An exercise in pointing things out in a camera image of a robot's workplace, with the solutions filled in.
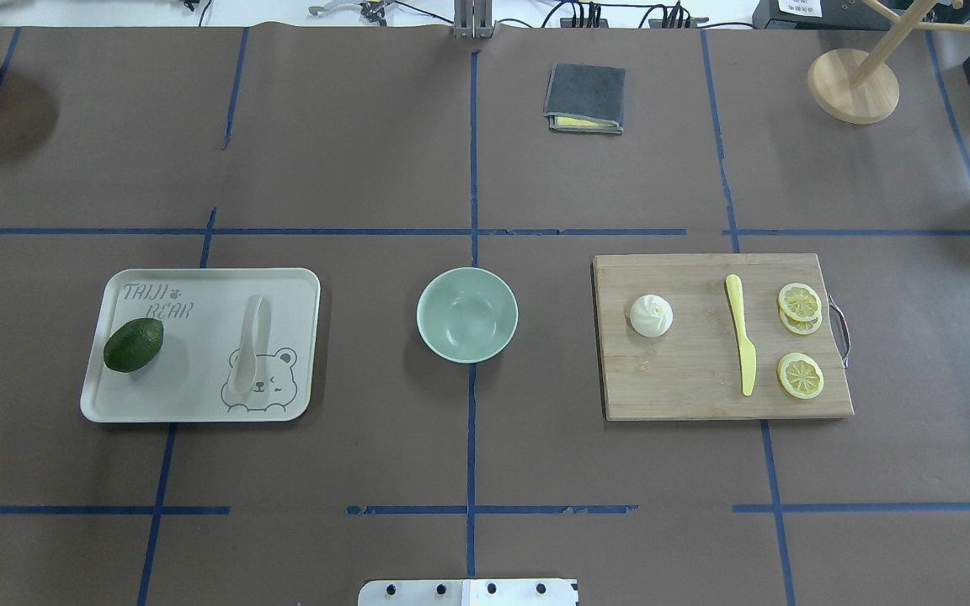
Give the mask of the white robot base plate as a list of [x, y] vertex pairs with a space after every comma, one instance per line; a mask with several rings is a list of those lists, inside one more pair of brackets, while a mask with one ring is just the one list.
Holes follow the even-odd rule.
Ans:
[[578, 605], [578, 582], [562, 578], [373, 580], [358, 605]]

